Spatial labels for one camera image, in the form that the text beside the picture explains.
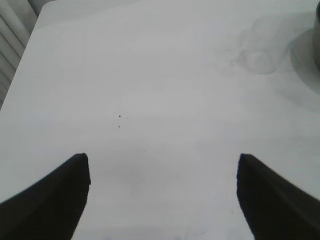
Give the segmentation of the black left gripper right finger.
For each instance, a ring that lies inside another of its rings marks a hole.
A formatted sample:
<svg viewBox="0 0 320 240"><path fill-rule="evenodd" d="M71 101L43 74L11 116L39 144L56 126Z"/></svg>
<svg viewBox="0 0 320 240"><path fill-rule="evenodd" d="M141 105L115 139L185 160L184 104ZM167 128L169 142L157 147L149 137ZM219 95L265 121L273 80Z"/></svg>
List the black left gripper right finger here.
<svg viewBox="0 0 320 240"><path fill-rule="evenodd" d="M251 154L242 153L236 195L256 240L318 240L320 201L273 171Z"/></svg>

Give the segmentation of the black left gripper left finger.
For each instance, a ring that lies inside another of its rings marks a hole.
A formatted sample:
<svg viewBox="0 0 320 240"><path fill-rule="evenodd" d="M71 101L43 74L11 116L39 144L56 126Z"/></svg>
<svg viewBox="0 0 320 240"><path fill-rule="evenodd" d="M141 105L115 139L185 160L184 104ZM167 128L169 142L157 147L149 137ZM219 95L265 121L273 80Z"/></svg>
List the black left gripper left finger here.
<svg viewBox="0 0 320 240"><path fill-rule="evenodd" d="M2 240L70 240L85 209L89 160L78 153L0 204Z"/></svg>

